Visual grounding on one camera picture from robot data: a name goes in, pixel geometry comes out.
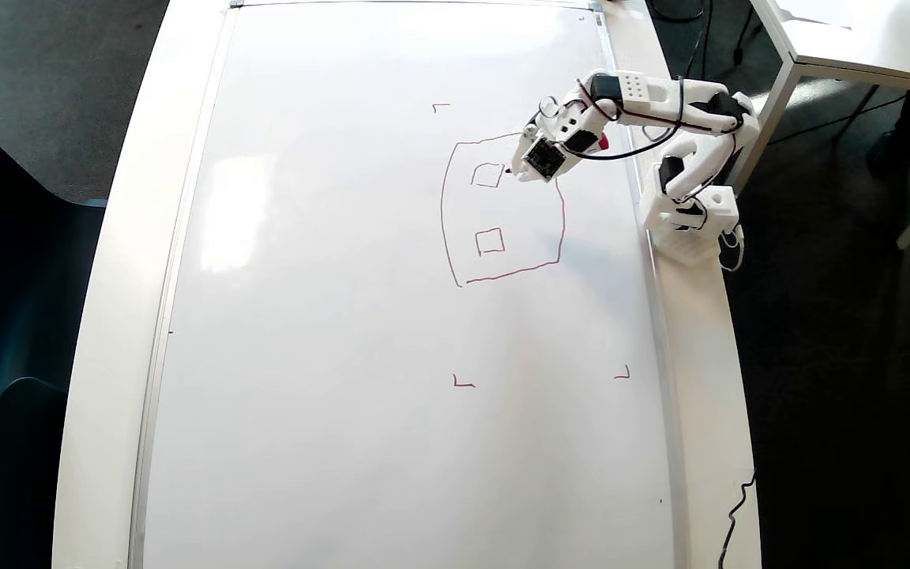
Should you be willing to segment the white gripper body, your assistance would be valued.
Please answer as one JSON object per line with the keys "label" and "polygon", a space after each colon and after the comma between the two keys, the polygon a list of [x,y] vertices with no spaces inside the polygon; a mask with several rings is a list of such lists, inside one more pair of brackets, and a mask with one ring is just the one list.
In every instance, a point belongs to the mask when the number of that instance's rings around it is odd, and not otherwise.
{"label": "white gripper body", "polygon": [[609,112],[599,104],[585,104],[575,101],[570,110],[575,131],[565,141],[556,140],[556,150],[567,160],[581,155],[592,155],[609,149],[609,140],[604,127],[609,122]]}

